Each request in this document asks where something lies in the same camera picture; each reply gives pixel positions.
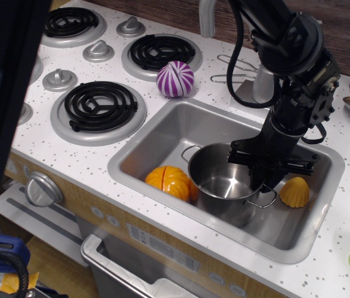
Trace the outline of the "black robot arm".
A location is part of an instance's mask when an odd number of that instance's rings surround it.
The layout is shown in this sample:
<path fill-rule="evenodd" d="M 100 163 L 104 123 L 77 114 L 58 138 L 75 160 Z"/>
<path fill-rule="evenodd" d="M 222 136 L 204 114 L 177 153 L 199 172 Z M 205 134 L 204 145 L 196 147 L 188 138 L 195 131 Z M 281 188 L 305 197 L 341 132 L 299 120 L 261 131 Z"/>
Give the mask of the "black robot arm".
<path fill-rule="evenodd" d="M 268 192 L 288 173 L 310 175 L 319 156 L 302 148 L 307 130 L 326 135 L 323 122 L 334 112 L 340 69 L 325 48 L 323 31 L 312 16 L 291 11 L 283 1 L 231 1 L 237 41 L 226 81 L 233 72 L 249 26 L 260 63 L 272 73 L 273 92 L 250 108 L 269 108 L 260 133 L 231 142 L 229 162 L 246 165 L 250 187 Z"/>

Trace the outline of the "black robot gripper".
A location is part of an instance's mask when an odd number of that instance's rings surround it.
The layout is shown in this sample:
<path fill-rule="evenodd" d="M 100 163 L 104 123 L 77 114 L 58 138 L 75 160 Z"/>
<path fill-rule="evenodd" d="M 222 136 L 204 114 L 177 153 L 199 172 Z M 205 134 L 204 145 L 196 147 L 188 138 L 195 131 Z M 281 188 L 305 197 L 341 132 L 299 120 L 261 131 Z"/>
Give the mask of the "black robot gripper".
<path fill-rule="evenodd" d="M 288 173 L 311 175 L 320 157 L 298 145 L 306 131 L 320 123 L 312 102 L 241 102 L 251 109 L 270 108 L 261 131 L 252 138 L 234 140 L 228 161 L 250 168 L 249 187 L 269 192 Z"/>

